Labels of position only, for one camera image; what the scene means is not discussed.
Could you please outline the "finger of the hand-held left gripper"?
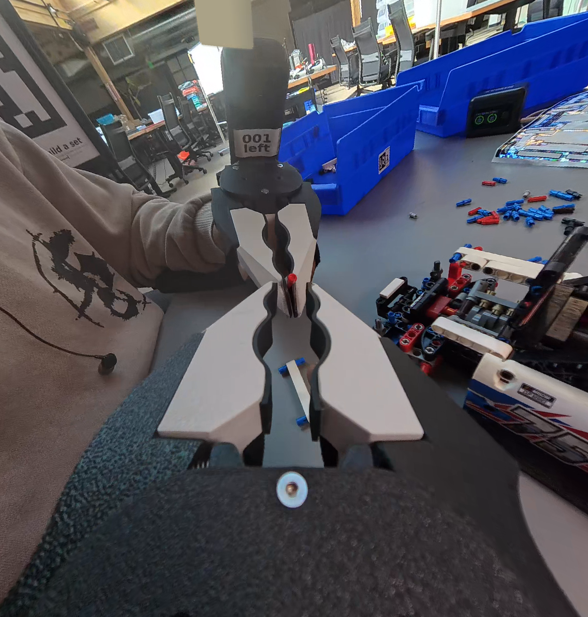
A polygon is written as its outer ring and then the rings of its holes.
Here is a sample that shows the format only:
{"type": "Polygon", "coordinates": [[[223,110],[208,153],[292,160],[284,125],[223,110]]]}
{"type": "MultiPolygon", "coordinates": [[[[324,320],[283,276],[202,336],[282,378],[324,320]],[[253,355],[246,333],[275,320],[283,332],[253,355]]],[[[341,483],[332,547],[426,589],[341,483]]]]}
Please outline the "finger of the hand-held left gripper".
{"type": "Polygon", "coordinates": [[[269,282],[281,282],[273,261],[273,251],[264,239],[265,216],[247,208],[230,211],[238,240],[236,250],[239,265],[258,287],[269,282]]]}
{"type": "Polygon", "coordinates": [[[285,282],[285,297],[289,302],[291,316],[298,318],[304,312],[317,249],[306,205],[289,204],[280,210],[276,215],[276,231],[284,251],[287,270],[285,279],[290,273],[297,276],[293,288],[288,289],[285,282]]]}

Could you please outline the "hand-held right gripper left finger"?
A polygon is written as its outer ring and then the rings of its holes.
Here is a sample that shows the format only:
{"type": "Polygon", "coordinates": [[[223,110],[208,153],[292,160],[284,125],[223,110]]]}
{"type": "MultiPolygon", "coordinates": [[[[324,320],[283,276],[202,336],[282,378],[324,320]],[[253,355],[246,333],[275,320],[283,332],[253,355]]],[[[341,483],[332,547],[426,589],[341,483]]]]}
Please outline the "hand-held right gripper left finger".
{"type": "Polygon", "coordinates": [[[272,428],[277,284],[269,282],[207,328],[165,412],[158,435],[233,445],[250,467],[264,461],[272,428]]]}

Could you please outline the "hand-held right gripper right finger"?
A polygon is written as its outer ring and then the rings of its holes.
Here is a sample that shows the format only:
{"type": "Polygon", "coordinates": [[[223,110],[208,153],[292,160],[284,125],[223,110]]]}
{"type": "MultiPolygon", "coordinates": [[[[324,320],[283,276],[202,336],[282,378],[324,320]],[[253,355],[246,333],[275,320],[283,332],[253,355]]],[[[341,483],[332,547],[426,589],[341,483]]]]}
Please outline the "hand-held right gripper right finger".
{"type": "Polygon", "coordinates": [[[317,359],[309,421],[323,466],[337,467],[355,447],[421,441],[423,426],[378,333],[315,283],[305,310],[317,359]]]}

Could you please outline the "white brick beam with pins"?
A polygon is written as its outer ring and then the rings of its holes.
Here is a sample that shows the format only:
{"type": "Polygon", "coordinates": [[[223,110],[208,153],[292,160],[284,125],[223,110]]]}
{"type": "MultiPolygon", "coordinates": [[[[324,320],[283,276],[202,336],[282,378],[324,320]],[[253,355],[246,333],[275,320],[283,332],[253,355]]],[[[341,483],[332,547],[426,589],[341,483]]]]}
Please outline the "white brick beam with pins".
{"type": "Polygon", "coordinates": [[[289,378],[298,396],[303,414],[296,419],[300,429],[310,429],[311,423],[311,387],[306,377],[307,362],[304,357],[290,360],[278,367],[278,373],[283,378],[289,378]]]}

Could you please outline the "person's left forearm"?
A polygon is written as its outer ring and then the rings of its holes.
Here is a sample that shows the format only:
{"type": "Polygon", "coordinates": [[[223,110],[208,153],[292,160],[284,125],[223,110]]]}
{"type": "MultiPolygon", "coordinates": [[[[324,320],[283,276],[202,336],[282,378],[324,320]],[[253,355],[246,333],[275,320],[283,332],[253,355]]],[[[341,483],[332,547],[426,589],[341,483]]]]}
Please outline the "person's left forearm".
{"type": "Polygon", "coordinates": [[[86,239],[135,287],[155,287],[168,272],[216,274],[225,268],[227,253],[208,195],[180,204],[93,174],[83,180],[85,210],[95,222],[95,231],[84,229],[86,239]]]}

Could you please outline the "black office chair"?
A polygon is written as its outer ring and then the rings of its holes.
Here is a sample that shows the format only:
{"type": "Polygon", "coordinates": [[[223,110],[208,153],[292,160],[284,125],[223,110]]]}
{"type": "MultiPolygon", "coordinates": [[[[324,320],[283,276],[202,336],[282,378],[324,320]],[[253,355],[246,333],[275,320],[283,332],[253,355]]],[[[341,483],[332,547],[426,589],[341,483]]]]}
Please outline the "black office chair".
{"type": "Polygon", "coordinates": [[[360,96],[359,54],[355,44],[343,42],[340,36],[330,39],[333,55],[338,67],[339,85],[346,88],[356,88],[355,96],[360,96]]]}
{"type": "Polygon", "coordinates": [[[101,125],[101,130],[122,175],[136,190],[165,198],[176,192],[175,188],[166,191],[161,189],[157,180],[135,154],[121,121],[101,125]]]}
{"type": "Polygon", "coordinates": [[[173,151],[175,160],[182,173],[182,180],[186,180],[186,174],[197,171],[207,174],[207,169],[199,164],[201,158],[211,161],[211,153],[203,150],[201,143],[195,139],[195,135],[186,128],[184,121],[179,119],[177,107],[171,94],[158,95],[158,101],[164,116],[165,132],[169,140],[169,147],[173,151]]]}
{"type": "Polygon", "coordinates": [[[398,72],[403,72],[412,68],[415,61],[415,42],[405,2],[394,1],[390,3],[388,15],[399,48],[398,72]]]}
{"type": "Polygon", "coordinates": [[[371,18],[352,27],[352,35],[358,53],[359,86],[390,87],[395,61],[391,53],[385,54],[376,38],[376,31],[371,18]]]}

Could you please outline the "blue plastic bin with tag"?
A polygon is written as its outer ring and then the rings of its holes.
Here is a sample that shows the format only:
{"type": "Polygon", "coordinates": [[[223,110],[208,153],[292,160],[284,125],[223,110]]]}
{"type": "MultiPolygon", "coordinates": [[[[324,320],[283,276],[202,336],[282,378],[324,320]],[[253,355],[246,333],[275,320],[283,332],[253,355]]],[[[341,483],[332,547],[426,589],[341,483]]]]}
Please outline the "blue plastic bin with tag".
{"type": "Polygon", "coordinates": [[[323,215],[347,215],[413,150],[423,81],[327,104],[282,129],[278,159],[309,181],[323,215]]]}

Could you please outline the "toy brick race car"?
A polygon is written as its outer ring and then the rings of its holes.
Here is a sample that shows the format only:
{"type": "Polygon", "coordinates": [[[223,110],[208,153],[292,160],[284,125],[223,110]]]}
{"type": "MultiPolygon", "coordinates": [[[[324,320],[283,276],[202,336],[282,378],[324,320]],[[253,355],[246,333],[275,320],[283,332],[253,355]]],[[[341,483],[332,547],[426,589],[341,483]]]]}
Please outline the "toy brick race car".
{"type": "Polygon", "coordinates": [[[375,331],[432,374],[471,371],[464,407],[588,476],[588,276],[569,269],[588,245],[577,223],[549,260],[466,245],[444,273],[396,277],[375,301],[375,331]]]}

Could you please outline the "person in beige hoodie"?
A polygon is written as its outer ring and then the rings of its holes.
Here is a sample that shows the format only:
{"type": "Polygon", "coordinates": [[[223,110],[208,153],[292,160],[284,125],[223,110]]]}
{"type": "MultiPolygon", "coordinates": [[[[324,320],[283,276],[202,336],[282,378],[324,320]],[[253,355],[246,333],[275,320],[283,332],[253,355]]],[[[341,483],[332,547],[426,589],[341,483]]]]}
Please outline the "person in beige hoodie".
{"type": "Polygon", "coordinates": [[[0,122],[0,603],[163,318],[87,241],[83,182],[0,122]]]}

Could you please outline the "pile of blue red pins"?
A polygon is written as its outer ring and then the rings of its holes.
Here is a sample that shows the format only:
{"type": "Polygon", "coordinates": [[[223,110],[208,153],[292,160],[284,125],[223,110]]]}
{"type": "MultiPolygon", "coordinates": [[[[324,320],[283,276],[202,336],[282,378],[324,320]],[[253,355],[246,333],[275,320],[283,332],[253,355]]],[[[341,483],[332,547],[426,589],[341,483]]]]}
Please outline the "pile of blue red pins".
{"type": "Polygon", "coordinates": [[[525,192],[521,199],[507,201],[496,210],[481,207],[468,212],[466,223],[478,226],[496,226],[502,222],[522,222],[530,228],[539,221],[551,221],[562,214],[573,214],[576,201],[582,195],[575,191],[549,191],[545,195],[533,196],[525,192]]]}

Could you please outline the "black device with green rings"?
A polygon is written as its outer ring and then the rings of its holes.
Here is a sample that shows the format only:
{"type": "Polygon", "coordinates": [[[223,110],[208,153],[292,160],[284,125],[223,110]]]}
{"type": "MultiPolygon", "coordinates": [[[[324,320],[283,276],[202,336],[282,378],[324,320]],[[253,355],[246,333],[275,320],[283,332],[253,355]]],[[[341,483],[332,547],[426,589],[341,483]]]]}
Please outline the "black device with green rings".
{"type": "Polygon", "coordinates": [[[468,103],[466,138],[515,133],[521,127],[528,93],[527,83],[479,92],[468,103]]]}

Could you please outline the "black and white tag poster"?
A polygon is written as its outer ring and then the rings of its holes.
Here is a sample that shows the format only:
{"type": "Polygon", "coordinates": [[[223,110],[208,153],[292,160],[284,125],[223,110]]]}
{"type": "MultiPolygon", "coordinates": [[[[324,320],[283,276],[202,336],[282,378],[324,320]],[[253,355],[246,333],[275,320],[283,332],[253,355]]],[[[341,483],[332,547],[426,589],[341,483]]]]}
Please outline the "black and white tag poster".
{"type": "Polygon", "coordinates": [[[0,1],[0,119],[68,166],[94,173],[108,150],[9,1],[0,1]]]}

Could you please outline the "pale flat sheet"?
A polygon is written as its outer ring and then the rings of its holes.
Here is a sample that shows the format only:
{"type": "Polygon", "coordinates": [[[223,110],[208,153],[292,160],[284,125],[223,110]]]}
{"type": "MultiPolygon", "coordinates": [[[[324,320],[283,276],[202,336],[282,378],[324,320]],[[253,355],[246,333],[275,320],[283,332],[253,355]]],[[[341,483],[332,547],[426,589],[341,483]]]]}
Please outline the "pale flat sheet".
{"type": "Polygon", "coordinates": [[[519,475],[529,532],[579,616],[588,616],[588,515],[527,474],[519,475]]]}

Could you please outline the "shiny sticker sheet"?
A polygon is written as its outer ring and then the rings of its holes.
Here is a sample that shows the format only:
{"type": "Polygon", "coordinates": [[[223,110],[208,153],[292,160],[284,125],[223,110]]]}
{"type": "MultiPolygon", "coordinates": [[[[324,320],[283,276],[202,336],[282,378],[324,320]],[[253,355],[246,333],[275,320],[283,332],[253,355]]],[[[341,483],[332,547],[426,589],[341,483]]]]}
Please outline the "shiny sticker sheet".
{"type": "Polygon", "coordinates": [[[588,168],[588,89],[541,112],[499,146],[492,161],[588,168]]]}

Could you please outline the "long blue plastic bin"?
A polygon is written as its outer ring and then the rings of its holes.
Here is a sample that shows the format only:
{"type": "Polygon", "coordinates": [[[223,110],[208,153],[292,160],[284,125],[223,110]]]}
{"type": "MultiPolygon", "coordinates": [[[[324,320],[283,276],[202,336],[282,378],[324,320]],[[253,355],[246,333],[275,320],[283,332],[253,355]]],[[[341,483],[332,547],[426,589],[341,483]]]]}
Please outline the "long blue plastic bin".
{"type": "Polygon", "coordinates": [[[528,23],[399,72],[396,85],[419,87],[417,129],[441,138],[466,130],[471,99],[524,87],[524,110],[588,86],[588,12],[528,23]]]}

